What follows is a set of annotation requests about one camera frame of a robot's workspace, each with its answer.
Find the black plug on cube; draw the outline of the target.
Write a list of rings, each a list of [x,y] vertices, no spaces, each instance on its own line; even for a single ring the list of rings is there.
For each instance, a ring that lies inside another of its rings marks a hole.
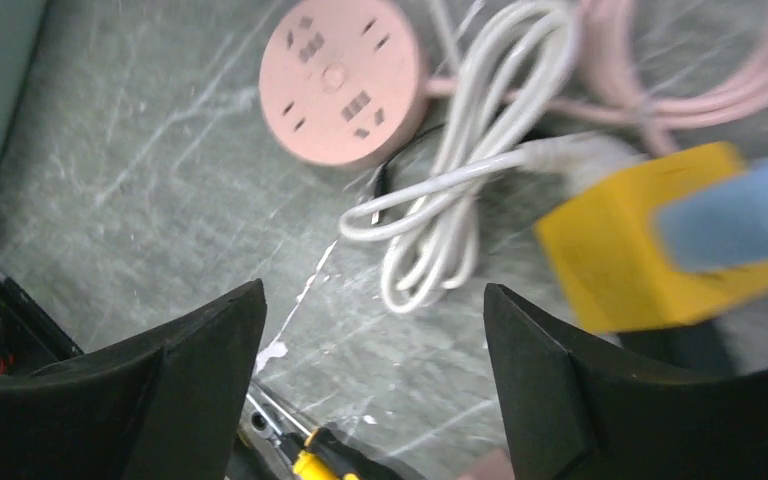
[[[736,364],[723,336],[718,318],[695,325],[619,333],[622,346],[669,365],[709,375],[735,376]]]

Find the yellow cube socket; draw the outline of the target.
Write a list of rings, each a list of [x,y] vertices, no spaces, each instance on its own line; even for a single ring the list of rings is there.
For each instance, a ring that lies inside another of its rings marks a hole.
[[[688,326],[768,294],[768,260],[682,272],[656,229],[657,208],[745,170],[733,145],[710,143],[612,174],[538,220],[578,326],[594,334]]]

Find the round pink power socket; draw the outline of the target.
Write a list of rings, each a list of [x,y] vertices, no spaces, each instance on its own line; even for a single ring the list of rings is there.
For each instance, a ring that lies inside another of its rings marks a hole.
[[[265,48],[258,88],[267,126],[297,158],[325,167],[382,163],[423,122],[428,63],[392,1],[307,0]]]

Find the large black yellow screwdriver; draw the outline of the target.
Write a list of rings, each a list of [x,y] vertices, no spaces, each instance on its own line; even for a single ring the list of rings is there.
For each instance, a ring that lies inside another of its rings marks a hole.
[[[391,467],[356,449],[326,426],[311,426],[258,383],[246,398],[251,428],[269,441],[299,479],[403,480]]]

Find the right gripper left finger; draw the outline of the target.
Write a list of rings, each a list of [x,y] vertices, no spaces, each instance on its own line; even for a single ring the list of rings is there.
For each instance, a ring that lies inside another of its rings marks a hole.
[[[103,349],[0,376],[0,479],[221,479],[267,314],[254,280]]]

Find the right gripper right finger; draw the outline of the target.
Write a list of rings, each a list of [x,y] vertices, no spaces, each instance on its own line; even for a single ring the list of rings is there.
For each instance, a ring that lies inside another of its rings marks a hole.
[[[768,369],[677,368],[501,284],[483,318],[516,478],[768,479]]]

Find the blue usb charger plug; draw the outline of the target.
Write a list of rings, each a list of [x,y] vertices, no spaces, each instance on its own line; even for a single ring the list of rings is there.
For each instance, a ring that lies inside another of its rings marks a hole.
[[[768,157],[745,173],[662,207],[656,225],[668,256],[683,271],[768,260]]]

